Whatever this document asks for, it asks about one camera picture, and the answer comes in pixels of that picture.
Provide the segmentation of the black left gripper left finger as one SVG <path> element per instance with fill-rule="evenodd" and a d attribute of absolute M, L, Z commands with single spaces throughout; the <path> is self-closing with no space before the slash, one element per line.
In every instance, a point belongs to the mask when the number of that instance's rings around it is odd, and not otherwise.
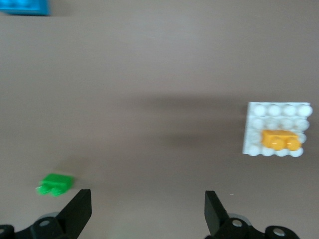
<path fill-rule="evenodd" d="M 12 225 L 0 226 L 2 239 L 76 239 L 92 215 L 91 190 L 82 189 L 55 217 L 44 217 L 16 232 Z"/>

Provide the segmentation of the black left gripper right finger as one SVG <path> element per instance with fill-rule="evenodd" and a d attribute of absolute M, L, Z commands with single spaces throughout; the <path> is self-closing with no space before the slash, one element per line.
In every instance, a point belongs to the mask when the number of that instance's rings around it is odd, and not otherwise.
<path fill-rule="evenodd" d="M 209 229 L 208 239 L 297 239 L 289 228 L 268 226 L 264 232 L 255 229 L 250 221 L 238 214 L 229 214 L 215 191 L 205 192 L 204 216 Z"/>

